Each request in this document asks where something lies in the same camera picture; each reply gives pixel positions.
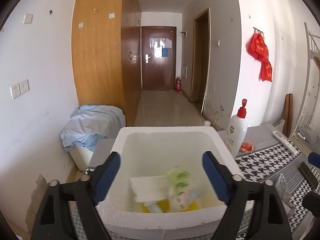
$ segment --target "wall socket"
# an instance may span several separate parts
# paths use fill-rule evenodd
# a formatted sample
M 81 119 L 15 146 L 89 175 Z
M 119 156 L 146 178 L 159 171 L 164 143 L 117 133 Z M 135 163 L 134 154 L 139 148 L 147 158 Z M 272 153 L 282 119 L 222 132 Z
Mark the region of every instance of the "wall socket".
M 12 86 L 10 87 L 10 91 L 11 91 L 11 97 L 12 97 L 12 99 L 15 99 L 15 98 L 17 98 L 18 96 L 20 96 L 20 95 L 21 95 L 21 92 L 20 92 L 19 83 L 12 85 Z

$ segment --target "light switch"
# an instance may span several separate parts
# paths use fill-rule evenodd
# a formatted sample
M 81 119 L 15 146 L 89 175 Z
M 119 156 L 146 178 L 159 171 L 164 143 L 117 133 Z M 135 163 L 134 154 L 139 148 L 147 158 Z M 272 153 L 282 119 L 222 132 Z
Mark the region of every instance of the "light switch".
M 29 80 L 28 79 L 19 82 L 19 85 L 20 85 L 21 94 L 24 94 L 25 92 L 28 92 L 30 90 Z
M 24 15 L 23 23 L 24 24 L 31 24 L 33 19 L 33 14 L 27 13 Z

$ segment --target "plastic bag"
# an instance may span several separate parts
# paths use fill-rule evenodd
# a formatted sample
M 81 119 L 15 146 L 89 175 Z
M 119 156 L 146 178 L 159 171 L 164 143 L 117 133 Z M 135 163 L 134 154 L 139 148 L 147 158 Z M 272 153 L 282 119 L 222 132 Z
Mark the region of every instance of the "plastic bag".
M 200 197 L 187 170 L 175 167 L 169 171 L 167 179 L 170 212 L 184 211 Z

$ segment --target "yellow liquid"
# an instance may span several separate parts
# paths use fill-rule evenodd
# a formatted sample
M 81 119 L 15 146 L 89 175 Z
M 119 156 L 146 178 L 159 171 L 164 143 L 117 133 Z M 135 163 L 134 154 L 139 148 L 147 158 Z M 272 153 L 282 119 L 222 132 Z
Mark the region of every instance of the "yellow liquid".
M 167 199 L 159 201 L 157 204 L 158 204 L 159 208 L 161 208 L 164 213 L 167 213 L 170 210 L 169 200 L 167 200 Z M 142 208 L 143 213 L 151 213 L 143 203 L 141 204 L 141 208 Z M 181 211 L 181 212 L 188 212 L 188 211 L 194 211 L 194 210 L 199 210 L 199 209 L 200 208 L 198 206 L 198 203 L 193 202 L 188 206 L 188 208 L 186 210 Z

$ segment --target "door handle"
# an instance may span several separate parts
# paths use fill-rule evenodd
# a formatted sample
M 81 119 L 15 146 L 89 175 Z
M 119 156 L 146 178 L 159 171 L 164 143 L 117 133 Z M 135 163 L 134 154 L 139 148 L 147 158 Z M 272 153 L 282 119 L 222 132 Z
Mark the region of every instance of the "door handle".
M 149 57 L 149 55 L 148 54 L 146 54 L 146 63 L 149 63 L 149 59 L 150 59 L 151 57 Z

